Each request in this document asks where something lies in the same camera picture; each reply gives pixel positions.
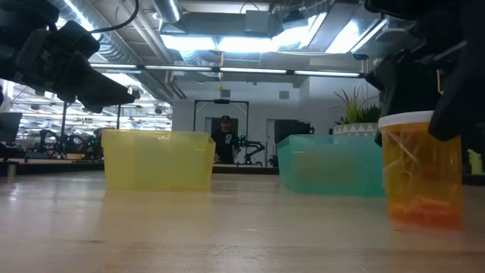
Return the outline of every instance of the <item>orange translucent container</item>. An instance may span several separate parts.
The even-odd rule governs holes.
[[[433,228],[462,226],[462,146],[440,142],[427,128],[432,111],[379,120],[389,216]]]

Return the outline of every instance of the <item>teal plastic bin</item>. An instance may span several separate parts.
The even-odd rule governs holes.
[[[293,135],[277,148],[281,182],[297,193],[384,195],[373,136]]]

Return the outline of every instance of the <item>white planter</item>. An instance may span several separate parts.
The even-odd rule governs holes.
[[[377,123],[345,124],[333,127],[335,136],[375,136]]]

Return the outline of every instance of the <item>wooden table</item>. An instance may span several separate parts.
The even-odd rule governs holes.
[[[277,176],[211,193],[105,193],[102,172],[0,191],[0,272],[485,272],[485,188],[464,231],[388,221],[382,198],[305,196]]]

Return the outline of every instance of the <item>yellow plastic bin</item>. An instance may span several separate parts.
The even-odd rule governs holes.
[[[462,225],[462,146],[459,137],[440,142],[427,128],[432,111],[379,120],[383,179],[389,216],[433,228]]]
[[[210,190],[207,133],[103,130],[107,190]]]

